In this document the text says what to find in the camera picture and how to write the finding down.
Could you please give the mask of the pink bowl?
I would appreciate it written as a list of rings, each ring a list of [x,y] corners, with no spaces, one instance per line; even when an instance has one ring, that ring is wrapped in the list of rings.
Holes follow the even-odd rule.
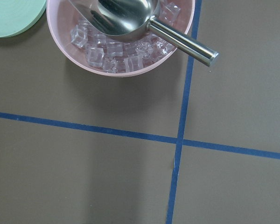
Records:
[[[174,0],[173,2],[181,8],[181,12],[177,17],[177,21],[173,23],[173,27],[181,32],[188,33],[193,22],[196,2],[194,0]],[[140,70],[121,73],[104,72],[102,69],[91,67],[87,63],[82,49],[70,43],[70,31],[75,27],[80,17],[80,13],[67,0],[47,1],[47,21],[56,45],[72,63],[76,64],[83,71],[108,77],[133,77],[160,66],[177,50],[177,48],[173,48],[159,61]]]

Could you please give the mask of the steel ice scoop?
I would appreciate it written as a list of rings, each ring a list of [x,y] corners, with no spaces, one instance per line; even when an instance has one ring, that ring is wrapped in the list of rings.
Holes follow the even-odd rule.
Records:
[[[219,53],[159,19],[158,0],[72,0],[71,5],[97,30],[121,42],[136,41],[149,32],[206,66]]]

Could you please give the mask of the light green plate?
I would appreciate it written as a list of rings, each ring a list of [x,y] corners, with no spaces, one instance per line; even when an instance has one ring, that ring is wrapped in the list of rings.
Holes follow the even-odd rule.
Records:
[[[25,32],[45,10],[45,0],[0,0],[0,38]]]

